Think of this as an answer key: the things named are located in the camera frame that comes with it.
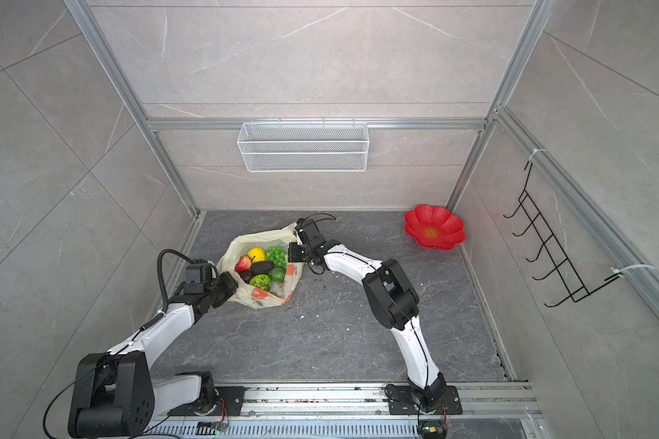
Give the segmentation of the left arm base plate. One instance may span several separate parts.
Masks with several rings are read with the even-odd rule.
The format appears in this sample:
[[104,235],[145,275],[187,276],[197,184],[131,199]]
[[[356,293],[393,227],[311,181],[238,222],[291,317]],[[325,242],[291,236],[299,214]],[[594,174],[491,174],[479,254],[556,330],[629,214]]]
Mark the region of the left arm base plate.
[[204,396],[201,402],[183,404],[168,412],[172,416],[239,416],[245,402],[246,388],[243,386],[217,387],[216,395]]

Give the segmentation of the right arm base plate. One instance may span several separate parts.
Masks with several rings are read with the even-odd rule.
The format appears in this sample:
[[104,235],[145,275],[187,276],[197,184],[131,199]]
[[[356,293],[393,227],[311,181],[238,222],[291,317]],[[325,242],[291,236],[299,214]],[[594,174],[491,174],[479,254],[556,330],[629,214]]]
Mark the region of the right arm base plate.
[[384,387],[384,397],[388,400],[391,415],[440,414],[461,415],[463,408],[461,397],[455,386],[446,386],[434,402],[419,398],[408,385],[387,384]]

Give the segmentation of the red flower-shaped plastic bowl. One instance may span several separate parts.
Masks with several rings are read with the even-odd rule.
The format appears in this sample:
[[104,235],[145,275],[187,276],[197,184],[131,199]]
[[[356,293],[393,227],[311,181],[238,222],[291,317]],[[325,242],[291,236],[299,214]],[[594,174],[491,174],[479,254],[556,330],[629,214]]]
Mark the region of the red flower-shaped plastic bowl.
[[404,219],[405,233],[422,248],[448,252],[466,241],[463,221],[445,208],[419,205]]

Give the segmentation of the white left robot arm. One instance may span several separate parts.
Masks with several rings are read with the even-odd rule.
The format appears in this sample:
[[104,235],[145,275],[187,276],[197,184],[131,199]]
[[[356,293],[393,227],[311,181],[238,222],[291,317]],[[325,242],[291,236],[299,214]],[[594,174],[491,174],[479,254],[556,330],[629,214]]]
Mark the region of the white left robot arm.
[[167,309],[108,351],[83,358],[73,385],[69,435],[134,436],[157,416],[215,410],[221,398],[207,371],[179,373],[164,382],[154,382],[150,371],[168,346],[210,309],[223,305],[237,287],[229,272],[218,273],[212,263],[196,260]]

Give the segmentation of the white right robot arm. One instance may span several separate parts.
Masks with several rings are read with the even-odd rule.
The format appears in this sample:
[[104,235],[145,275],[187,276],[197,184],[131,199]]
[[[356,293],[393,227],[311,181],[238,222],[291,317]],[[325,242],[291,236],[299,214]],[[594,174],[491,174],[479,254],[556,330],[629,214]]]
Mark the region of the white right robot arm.
[[419,297],[400,263],[357,254],[321,233],[318,221],[298,219],[296,241],[288,246],[291,263],[305,263],[312,271],[343,274],[364,288],[375,319],[393,334],[406,362],[407,380],[420,411],[431,413],[441,405],[447,389],[443,373],[433,360],[419,319]]

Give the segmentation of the cream plastic shopping bag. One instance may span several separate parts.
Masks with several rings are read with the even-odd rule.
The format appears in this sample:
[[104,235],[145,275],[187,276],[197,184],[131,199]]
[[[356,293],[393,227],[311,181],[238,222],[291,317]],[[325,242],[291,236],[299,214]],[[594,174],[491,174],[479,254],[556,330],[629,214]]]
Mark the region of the cream plastic shopping bag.
[[297,241],[295,226],[239,236],[217,264],[238,283],[232,301],[253,309],[280,307],[296,291],[304,263],[289,260],[289,245]]

